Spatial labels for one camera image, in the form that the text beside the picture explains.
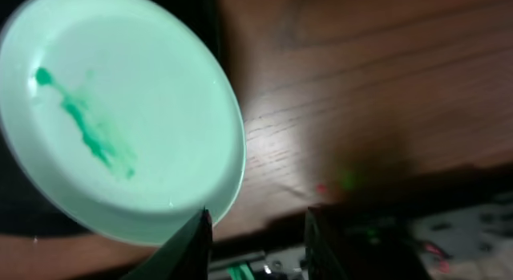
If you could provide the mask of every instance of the oval plate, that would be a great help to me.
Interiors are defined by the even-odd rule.
[[[244,128],[207,47],[149,0],[29,0],[2,31],[0,120],[27,177],[62,211],[160,245],[240,189]]]

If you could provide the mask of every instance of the green stain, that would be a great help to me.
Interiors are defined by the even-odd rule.
[[[92,76],[92,72],[89,71],[87,76]],[[111,172],[120,172],[127,179],[131,179],[135,174],[135,170],[129,165],[134,158],[133,153],[117,136],[115,129],[89,108],[88,100],[79,96],[79,93],[74,95],[69,92],[44,67],[36,71],[35,79],[39,85],[53,87],[61,94],[63,101],[60,106],[77,124],[83,143],[91,150],[92,155],[100,159]]]

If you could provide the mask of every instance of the green paint smear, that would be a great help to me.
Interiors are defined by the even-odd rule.
[[[98,112],[101,110],[99,103],[84,89],[68,91],[44,67],[36,71],[35,79],[40,86],[53,87],[63,97],[61,108],[73,118],[82,132],[84,144],[93,156],[100,159],[115,176],[132,178],[135,174],[132,166],[135,155],[114,125],[109,124],[105,120],[106,116]]]

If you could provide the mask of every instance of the wooden table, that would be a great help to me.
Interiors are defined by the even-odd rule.
[[[513,160],[513,0],[220,0],[220,9],[248,163],[216,239],[347,197],[316,190],[343,170],[385,185]],[[0,237],[0,278],[70,277],[152,251],[100,236]]]

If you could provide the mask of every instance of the wood grain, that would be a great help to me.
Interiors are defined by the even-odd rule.
[[[225,238],[362,185],[513,160],[513,0],[220,0],[243,110]]]

